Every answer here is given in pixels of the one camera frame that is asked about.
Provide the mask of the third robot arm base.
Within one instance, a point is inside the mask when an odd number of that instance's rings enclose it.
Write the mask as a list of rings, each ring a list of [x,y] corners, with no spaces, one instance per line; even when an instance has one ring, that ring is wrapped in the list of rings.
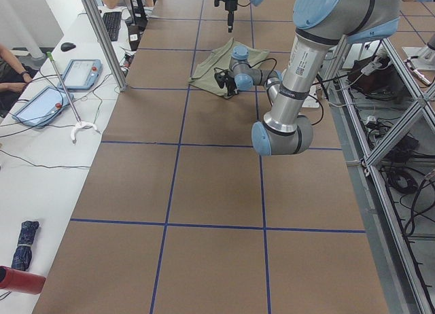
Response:
[[[412,69],[434,71],[434,35],[424,47],[403,47],[402,49]]]

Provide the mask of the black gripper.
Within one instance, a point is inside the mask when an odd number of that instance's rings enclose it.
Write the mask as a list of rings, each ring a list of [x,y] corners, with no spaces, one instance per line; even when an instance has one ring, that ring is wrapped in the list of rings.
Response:
[[[227,25],[228,32],[231,33],[234,27],[234,12],[237,10],[238,0],[224,0],[225,10],[228,12]]]
[[[224,85],[227,89],[227,94],[224,96],[225,99],[231,99],[232,96],[238,95],[238,88],[233,77],[226,75],[226,78],[224,79]]]

